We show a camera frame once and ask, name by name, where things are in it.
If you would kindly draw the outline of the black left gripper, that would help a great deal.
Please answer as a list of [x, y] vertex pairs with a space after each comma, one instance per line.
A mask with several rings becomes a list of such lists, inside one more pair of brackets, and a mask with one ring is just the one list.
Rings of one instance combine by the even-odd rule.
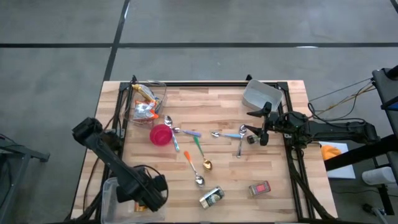
[[168, 191], [165, 177], [154, 177], [144, 182], [138, 203], [146, 206], [152, 212], [157, 212], [167, 201], [167, 197], [162, 195], [163, 191]]

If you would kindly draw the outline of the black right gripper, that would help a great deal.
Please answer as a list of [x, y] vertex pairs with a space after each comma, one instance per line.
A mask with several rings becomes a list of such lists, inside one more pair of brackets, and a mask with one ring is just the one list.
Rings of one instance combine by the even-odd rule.
[[[285, 113], [278, 114], [271, 111], [272, 103], [267, 101], [262, 109], [248, 112], [248, 115], [254, 117], [266, 117], [266, 131], [287, 133], [288, 129], [285, 125], [285, 119], [287, 115]], [[259, 143], [261, 146], [267, 145], [269, 141], [269, 135], [265, 130], [248, 125], [245, 125], [245, 127], [252, 132], [252, 135], [246, 138], [249, 144]]]

